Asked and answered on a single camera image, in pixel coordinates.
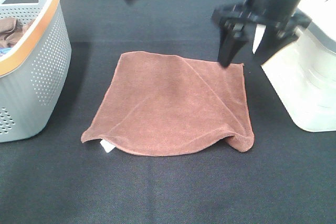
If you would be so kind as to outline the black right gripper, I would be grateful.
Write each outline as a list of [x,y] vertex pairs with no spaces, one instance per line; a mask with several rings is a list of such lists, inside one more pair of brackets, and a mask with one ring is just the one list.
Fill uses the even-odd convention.
[[298,26],[306,29],[312,19],[299,9],[285,18],[266,17],[265,14],[253,12],[246,5],[235,4],[215,8],[212,21],[221,28],[217,61],[227,68],[249,41],[244,24],[258,24],[254,35],[253,54],[254,62],[262,65],[276,52],[298,40],[299,36],[290,31]]

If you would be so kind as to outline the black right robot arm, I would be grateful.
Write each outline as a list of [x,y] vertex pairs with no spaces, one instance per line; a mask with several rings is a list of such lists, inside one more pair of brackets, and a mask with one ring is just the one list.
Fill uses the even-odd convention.
[[306,29],[312,19],[297,6],[301,0],[245,0],[217,7],[212,21],[220,28],[218,62],[227,68],[248,43],[246,25],[264,25],[265,31],[254,53],[266,62],[280,49],[298,40],[296,29]]

